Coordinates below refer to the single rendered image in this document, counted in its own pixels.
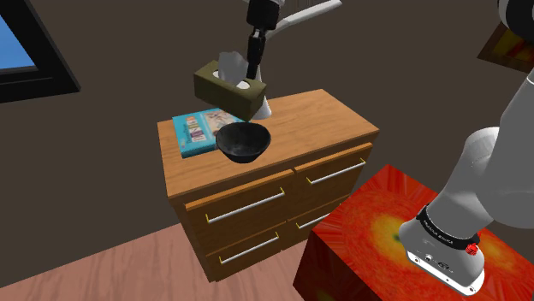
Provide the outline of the olive tissue box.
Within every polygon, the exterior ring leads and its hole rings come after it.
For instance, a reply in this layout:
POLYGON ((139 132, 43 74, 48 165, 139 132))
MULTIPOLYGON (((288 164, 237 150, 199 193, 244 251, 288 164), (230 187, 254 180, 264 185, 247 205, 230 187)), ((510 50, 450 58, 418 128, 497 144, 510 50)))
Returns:
POLYGON ((264 103, 266 84, 246 77, 248 62, 237 51, 221 52, 193 75, 195 97, 243 121, 250 121, 264 103))

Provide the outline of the black framed window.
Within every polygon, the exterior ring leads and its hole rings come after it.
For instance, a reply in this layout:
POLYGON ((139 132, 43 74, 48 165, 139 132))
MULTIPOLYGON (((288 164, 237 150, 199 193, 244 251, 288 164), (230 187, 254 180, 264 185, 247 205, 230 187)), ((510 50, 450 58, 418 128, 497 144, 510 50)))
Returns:
POLYGON ((80 91, 29 0, 0 0, 0 103, 80 91))

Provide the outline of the black bowl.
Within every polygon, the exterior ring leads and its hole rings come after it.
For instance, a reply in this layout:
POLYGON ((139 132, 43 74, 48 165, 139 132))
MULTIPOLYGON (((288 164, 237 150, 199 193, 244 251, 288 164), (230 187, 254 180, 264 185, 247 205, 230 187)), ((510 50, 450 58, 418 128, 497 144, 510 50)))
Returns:
POLYGON ((234 122, 223 126, 216 135, 217 148, 232 162, 250 163, 269 147, 271 135, 258 123, 234 122))

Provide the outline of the wooden chest of drawers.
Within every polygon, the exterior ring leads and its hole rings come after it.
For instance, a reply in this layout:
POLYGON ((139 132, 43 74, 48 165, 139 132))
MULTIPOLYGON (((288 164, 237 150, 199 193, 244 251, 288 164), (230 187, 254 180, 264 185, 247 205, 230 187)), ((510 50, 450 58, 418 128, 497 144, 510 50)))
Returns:
POLYGON ((244 164, 219 150, 184 158, 173 122, 157 125, 169 203, 210 281, 305 240, 348 198, 378 135, 324 90, 270 109, 270 146, 244 164))

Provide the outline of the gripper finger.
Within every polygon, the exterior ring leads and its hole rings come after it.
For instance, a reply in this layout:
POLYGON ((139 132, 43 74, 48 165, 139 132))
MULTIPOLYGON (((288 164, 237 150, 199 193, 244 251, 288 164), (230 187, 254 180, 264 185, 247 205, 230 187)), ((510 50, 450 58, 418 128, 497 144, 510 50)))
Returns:
POLYGON ((257 76, 258 66, 261 63, 264 53, 264 46, 266 42, 265 30, 254 28, 248 38, 247 55, 248 62, 246 77, 255 80, 257 76))

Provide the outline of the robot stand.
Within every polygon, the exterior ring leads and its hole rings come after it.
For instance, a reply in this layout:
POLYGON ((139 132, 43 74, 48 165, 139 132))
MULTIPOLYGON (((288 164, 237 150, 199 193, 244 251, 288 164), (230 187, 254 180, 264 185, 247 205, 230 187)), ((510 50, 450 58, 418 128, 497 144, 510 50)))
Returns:
POLYGON ((465 297, 411 263, 400 225, 436 193, 384 166, 310 232, 294 278, 304 301, 531 301, 534 264, 481 231, 485 278, 465 297))

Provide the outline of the dark framed wall picture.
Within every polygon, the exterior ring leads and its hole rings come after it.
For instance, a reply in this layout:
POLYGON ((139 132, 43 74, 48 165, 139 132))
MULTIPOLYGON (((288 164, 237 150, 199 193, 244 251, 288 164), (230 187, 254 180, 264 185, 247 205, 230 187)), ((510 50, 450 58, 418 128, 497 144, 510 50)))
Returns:
POLYGON ((478 59, 528 74, 534 68, 534 44, 500 23, 479 52, 478 59))

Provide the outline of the light blue book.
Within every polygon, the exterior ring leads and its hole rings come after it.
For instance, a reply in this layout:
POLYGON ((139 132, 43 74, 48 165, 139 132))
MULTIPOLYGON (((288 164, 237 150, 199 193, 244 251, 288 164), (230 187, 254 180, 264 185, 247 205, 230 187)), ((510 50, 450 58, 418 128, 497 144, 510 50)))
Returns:
POLYGON ((218 131, 241 119, 221 110, 208 109, 172 118, 181 157, 189 158, 217 149, 218 131))

